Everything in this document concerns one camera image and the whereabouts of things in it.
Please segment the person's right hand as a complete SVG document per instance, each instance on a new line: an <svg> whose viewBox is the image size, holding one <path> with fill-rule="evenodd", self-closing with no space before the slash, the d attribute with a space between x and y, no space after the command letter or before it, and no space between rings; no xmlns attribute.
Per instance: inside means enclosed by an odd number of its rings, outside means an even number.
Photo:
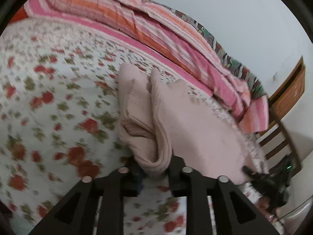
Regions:
<svg viewBox="0 0 313 235"><path fill-rule="evenodd" d="M266 217L266 219L274 224L278 221L278 216L281 213L281 209L277 207L275 210L268 211L270 205L270 201L267 197L261 197L258 202L255 204L255 206L258 208L258 210Z"/></svg>

